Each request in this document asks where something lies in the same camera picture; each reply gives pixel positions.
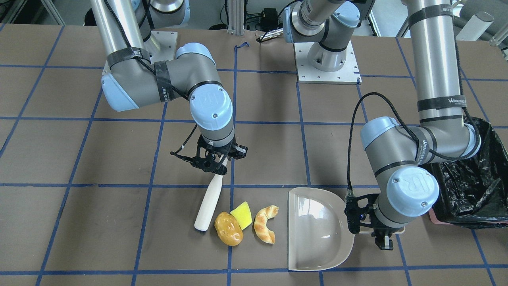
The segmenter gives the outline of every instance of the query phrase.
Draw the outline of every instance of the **croissant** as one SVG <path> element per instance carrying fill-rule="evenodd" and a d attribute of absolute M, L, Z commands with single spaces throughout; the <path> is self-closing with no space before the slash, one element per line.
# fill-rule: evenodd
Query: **croissant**
<path fill-rule="evenodd" d="M 275 233 L 266 227 L 266 222 L 272 217 L 275 217 L 279 211 L 277 206 L 269 206 L 258 211 L 254 220 L 254 230 L 256 235 L 266 243 L 275 243 Z"/>

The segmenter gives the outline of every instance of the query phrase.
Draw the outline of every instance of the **brown potato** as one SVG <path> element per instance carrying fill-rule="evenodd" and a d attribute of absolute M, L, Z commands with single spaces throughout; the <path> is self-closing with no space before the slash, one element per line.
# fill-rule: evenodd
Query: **brown potato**
<path fill-rule="evenodd" d="M 243 240 L 242 228 L 236 218 L 227 212 L 221 212 L 213 224 L 220 240 L 227 245 L 235 246 Z"/>

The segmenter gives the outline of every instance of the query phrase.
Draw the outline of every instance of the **black plastic bag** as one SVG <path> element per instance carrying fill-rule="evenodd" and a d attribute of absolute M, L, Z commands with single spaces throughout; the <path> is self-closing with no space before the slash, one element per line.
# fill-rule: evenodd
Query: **black plastic bag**
<path fill-rule="evenodd" d="M 425 164 L 439 183 L 436 218 L 468 228 L 508 227 L 508 155 L 490 123 L 473 118 L 482 138 L 467 160 Z"/>

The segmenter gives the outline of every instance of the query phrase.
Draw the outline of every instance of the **bread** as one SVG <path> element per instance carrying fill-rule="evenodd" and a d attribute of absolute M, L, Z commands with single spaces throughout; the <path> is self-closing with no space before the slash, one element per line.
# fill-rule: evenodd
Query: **bread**
<path fill-rule="evenodd" d="M 227 212 L 221 212 L 213 224 L 220 240 L 229 246 L 240 244 L 243 240 L 243 232 L 236 218 Z"/>
<path fill-rule="evenodd" d="M 266 243 L 275 243 L 275 233 L 266 227 L 266 222 L 277 215 L 279 207 L 269 206 L 258 211 L 256 218 L 254 219 L 254 230 L 256 235 L 262 241 Z"/>

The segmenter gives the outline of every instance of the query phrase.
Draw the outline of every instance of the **white mounting plate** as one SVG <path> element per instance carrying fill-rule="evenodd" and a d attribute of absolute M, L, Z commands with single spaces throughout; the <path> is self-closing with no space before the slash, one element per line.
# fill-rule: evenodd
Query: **white mounting plate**
<path fill-rule="evenodd" d="M 298 82 L 333 84 L 357 84 L 358 80 L 362 82 L 351 41 L 346 48 L 347 57 L 344 66 L 336 72 L 320 71 L 309 62 L 307 54 L 313 44 L 314 43 L 295 43 Z"/>
<path fill-rule="evenodd" d="M 159 44 L 161 45 L 161 51 L 157 54 L 151 55 L 150 63 L 153 64 L 159 61 L 172 61 L 175 59 L 176 53 L 176 41 L 178 40 L 177 32 L 166 32 L 166 31 L 152 31 Z M 109 65 L 106 62 L 102 75 L 109 73 Z"/>

